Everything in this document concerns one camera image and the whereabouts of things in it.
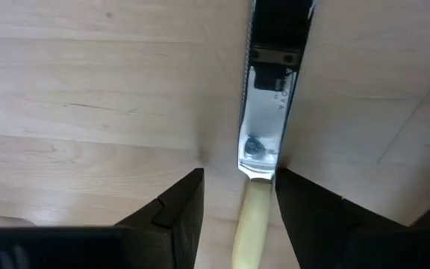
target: knife handle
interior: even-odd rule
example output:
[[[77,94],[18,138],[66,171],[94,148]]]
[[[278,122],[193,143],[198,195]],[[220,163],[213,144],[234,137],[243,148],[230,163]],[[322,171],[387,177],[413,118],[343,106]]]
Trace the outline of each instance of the knife handle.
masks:
[[[272,184],[248,182],[235,234],[232,269],[258,269],[260,266],[271,196]]]

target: knife blade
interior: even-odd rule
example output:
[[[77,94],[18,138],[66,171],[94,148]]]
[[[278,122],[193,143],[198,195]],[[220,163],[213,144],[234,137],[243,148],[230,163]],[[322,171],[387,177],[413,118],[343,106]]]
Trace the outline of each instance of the knife blade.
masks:
[[[315,5],[314,0],[251,2],[237,158],[249,182],[233,269],[256,269],[261,262],[272,186]]]

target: wood grain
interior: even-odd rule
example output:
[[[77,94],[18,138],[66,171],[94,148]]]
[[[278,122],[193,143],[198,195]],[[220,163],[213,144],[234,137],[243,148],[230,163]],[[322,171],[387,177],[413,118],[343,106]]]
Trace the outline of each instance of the wood grain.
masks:
[[[0,216],[111,225],[206,170],[229,268],[247,0],[0,0]],[[430,1],[319,1],[284,165],[400,223],[430,207]],[[262,268],[296,257],[272,206]]]

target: wooden surface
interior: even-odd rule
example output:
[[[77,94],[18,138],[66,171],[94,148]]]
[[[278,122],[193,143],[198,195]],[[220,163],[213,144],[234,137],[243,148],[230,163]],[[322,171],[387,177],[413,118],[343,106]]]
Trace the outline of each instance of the wooden surface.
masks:
[[[197,268],[229,268],[248,0],[0,0],[0,216],[111,225],[206,168]],[[409,224],[430,207],[430,0],[322,0],[292,170]],[[272,207],[262,268],[296,258]]]

